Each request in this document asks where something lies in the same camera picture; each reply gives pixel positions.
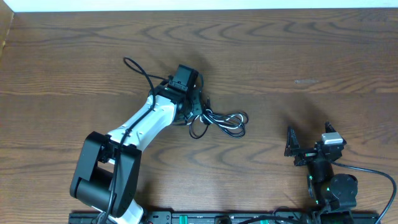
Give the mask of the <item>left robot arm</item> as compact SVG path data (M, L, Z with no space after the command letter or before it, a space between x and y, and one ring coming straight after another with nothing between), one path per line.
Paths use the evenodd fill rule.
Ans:
M100 213L91 223L139 223L144 209L134 200L142 153L161 130L201 112L201 90L159 85L145 105L120 127L90 133L83 142L70 195Z

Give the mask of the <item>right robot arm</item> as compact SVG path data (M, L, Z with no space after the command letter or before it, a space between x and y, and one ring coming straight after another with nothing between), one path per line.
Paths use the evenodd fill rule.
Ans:
M307 185L310 197L320 209L312 212L314 223L332 223L332 218L322 215L337 214L335 222L353 223L351 209L356 206L358 180L349 174L335 174L332 163L342 156L346 145L343 137L329 123L325 123L325 133L313 147L301 147L296 132L287 128L287 143L284 156L293 157L295 166L308 168Z

